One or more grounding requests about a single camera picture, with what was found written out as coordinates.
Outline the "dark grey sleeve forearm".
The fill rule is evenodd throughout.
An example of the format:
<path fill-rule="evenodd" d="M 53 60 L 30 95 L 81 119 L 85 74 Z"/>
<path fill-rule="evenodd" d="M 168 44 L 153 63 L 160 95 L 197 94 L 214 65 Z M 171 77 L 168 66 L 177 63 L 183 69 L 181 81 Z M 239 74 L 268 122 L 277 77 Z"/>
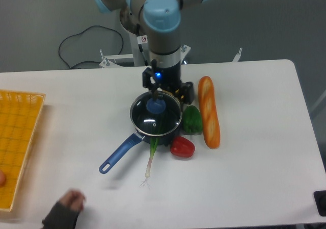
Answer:
<path fill-rule="evenodd" d="M 74 211 L 57 201 L 47 216 L 42 220 L 42 228 L 73 229 L 76 227 L 78 216 L 78 211 Z"/>

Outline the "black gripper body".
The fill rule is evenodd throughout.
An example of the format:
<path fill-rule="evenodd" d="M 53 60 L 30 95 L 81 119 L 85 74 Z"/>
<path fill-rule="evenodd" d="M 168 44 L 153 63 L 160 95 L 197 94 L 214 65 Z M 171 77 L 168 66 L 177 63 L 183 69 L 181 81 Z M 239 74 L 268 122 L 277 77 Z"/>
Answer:
<path fill-rule="evenodd" d="M 151 68 L 153 71 L 153 79 L 158 83 L 159 87 L 165 91 L 174 93 L 180 88 L 181 84 L 181 64 L 171 67 L 160 67 L 156 59 L 151 61 Z"/>

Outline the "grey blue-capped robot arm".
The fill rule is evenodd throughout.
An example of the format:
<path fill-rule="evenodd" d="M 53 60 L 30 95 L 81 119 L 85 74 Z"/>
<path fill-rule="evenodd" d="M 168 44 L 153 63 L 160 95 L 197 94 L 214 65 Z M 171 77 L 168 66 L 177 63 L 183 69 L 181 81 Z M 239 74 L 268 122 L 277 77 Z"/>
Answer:
<path fill-rule="evenodd" d="M 181 80 L 181 10 L 209 0 L 94 0 L 102 12 L 120 10 L 131 14 L 136 31 L 147 36 L 149 66 L 143 86 L 162 89 L 190 105 L 195 97 L 191 82 Z"/>

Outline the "person's hand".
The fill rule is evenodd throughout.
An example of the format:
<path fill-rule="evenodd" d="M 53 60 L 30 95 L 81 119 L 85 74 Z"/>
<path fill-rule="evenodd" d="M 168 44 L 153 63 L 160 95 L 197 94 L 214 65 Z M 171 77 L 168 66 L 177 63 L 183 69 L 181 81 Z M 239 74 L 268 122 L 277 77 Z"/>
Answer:
<path fill-rule="evenodd" d="M 84 209 L 84 202 L 86 201 L 85 195 L 79 191 L 70 189 L 60 199 L 59 203 L 63 206 L 77 212 Z"/>

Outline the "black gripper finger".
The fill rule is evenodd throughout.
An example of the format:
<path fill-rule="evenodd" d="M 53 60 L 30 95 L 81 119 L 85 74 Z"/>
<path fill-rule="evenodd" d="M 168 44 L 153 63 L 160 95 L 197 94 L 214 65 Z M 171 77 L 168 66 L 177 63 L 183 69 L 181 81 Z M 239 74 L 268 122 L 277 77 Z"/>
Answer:
<path fill-rule="evenodd" d="M 157 100 L 159 98 L 158 89 L 161 87 L 161 82 L 159 81 L 151 67 L 146 67 L 146 69 L 143 71 L 142 82 L 143 87 L 149 90 L 152 95 L 152 98 L 154 100 Z"/>
<path fill-rule="evenodd" d="M 180 82 L 179 86 L 173 90 L 173 94 L 183 104 L 192 104 L 194 101 L 193 82 Z"/>

